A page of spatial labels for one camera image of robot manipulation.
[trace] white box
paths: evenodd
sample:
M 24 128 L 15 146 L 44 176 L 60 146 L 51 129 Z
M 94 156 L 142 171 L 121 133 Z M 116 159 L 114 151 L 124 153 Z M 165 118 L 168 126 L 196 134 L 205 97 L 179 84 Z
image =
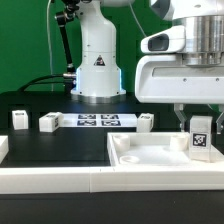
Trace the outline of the white box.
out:
M 12 111 L 12 122 L 15 130 L 28 129 L 28 115 L 25 110 Z
M 0 163 L 9 151 L 8 136 L 0 136 Z
M 137 132 L 138 133 L 147 133 L 150 132 L 154 124 L 154 115 L 153 114 L 141 114 L 137 119 Z
M 211 160 L 211 126 L 212 117 L 193 116 L 190 121 L 190 147 L 189 155 L 191 159 Z
M 40 132 L 54 132 L 63 121 L 63 114 L 60 112 L 48 113 L 39 119 Z

